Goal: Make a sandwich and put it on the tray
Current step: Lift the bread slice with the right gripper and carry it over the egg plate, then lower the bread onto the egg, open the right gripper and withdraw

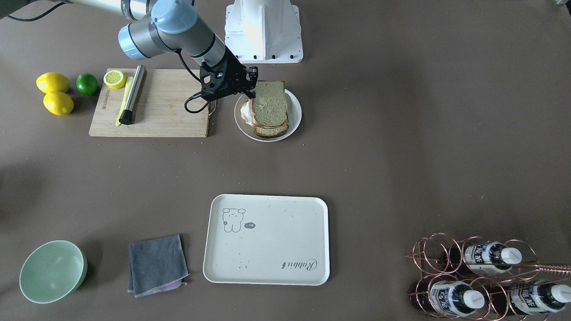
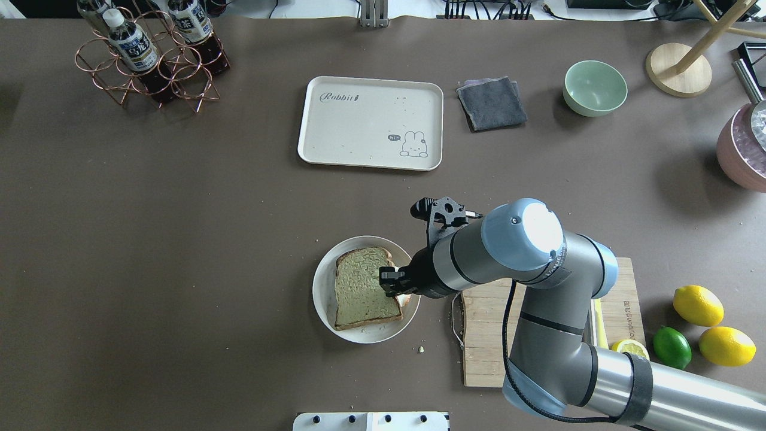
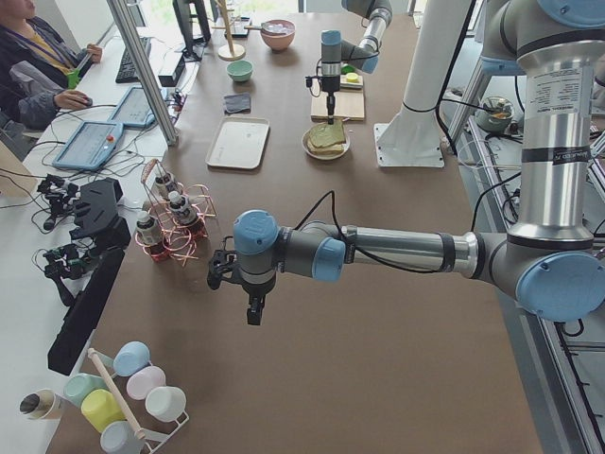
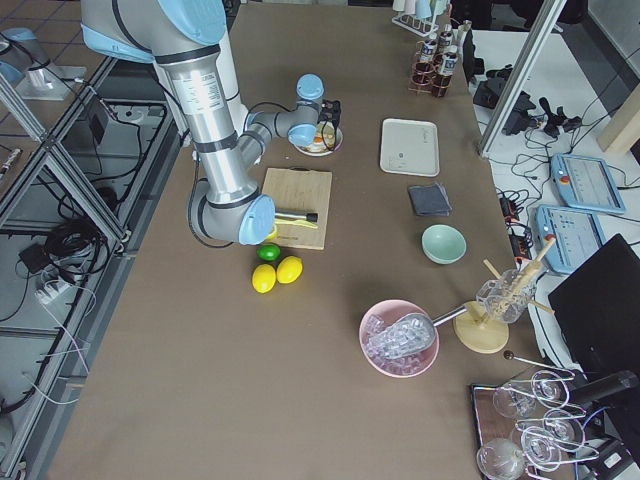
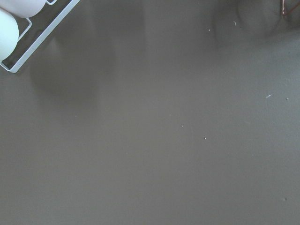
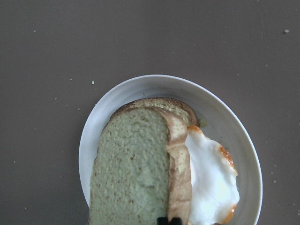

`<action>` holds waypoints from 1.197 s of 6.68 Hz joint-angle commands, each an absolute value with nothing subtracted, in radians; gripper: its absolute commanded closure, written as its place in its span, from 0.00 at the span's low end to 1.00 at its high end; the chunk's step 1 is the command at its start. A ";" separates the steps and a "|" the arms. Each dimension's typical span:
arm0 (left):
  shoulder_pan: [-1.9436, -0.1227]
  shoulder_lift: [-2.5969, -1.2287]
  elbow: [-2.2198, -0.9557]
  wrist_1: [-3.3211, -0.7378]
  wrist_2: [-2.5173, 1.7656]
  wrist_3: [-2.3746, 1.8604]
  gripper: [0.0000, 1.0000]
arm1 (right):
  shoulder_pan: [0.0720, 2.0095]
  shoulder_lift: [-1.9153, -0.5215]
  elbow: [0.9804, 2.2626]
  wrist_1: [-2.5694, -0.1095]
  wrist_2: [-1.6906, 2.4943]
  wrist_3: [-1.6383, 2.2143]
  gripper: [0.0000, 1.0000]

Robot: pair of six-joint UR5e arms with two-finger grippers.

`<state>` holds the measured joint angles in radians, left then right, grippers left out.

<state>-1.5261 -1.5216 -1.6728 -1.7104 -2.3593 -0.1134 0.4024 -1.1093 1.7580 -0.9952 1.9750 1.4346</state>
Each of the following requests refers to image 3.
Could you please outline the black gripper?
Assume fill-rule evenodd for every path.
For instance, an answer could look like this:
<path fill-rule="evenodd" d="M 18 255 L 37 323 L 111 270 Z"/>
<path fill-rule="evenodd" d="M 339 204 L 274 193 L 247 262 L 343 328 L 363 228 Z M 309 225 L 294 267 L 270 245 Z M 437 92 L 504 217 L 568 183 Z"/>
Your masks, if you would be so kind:
<path fill-rule="evenodd" d="M 247 323 L 260 325 L 263 317 L 263 298 L 276 282 L 273 249 L 260 253 L 242 253 L 217 249 L 210 258 L 207 283 L 216 290 L 222 282 L 240 285 L 250 296 Z"/>
<path fill-rule="evenodd" d="M 305 86 L 309 90 L 311 95 L 314 95 L 313 91 L 314 82 L 319 84 L 319 91 L 326 93 L 326 112 L 327 112 L 327 122 L 329 124 L 333 124 L 335 121 L 335 108 L 336 108 L 336 96 L 335 92 L 340 90 L 340 75 L 336 76 L 323 76 L 323 75 L 315 75 L 315 76 L 306 76 L 305 77 Z"/>

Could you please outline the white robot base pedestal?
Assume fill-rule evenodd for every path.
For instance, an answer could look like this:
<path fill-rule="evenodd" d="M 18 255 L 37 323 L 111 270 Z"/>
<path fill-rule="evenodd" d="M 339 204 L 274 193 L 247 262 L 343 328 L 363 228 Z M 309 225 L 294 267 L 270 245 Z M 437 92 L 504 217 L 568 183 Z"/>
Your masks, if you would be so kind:
<path fill-rule="evenodd" d="M 401 110 L 388 124 L 374 126 L 379 166 L 444 166 L 439 104 L 474 8 L 470 0 L 426 3 Z"/>

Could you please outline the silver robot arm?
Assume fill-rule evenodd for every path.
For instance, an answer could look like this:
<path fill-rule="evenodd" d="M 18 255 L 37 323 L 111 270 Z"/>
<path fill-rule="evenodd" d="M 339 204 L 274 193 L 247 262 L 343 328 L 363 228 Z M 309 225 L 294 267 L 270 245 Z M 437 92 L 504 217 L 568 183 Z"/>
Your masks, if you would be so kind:
<path fill-rule="evenodd" d="M 363 36 L 360 42 L 355 44 L 343 39 L 338 29 L 323 30 L 320 35 L 320 58 L 316 64 L 316 74 L 305 78 L 309 90 L 316 80 L 320 92 L 326 94 L 327 122 L 330 125 L 335 123 L 336 93 L 341 86 L 342 66 L 351 65 L 362 73 L 372 74 L 378 64 L 383 35 L 393 17 L 388 0 L 342 1 L 341 6 L 367 22 Z"/>
<path fill-rule="evenodd" d="M 304 219 L 282 227 L 263 210 L 233 224 L 207 282 L 237 284 L 261 322 L 278 272 L 336 281 L 343 267 L 373 261 L 401 271 L 457 272 L 490 283 L 552 322 L 580 319 L 604 300 L 604 268 L 583 225 L 594 66 L 604 52 L 600 1 L 500 1 L 488 5 L 482 56 L 517 62 L 527 77 L 517 221 L 504 234 L 462 236 L 362 228 Z"/>

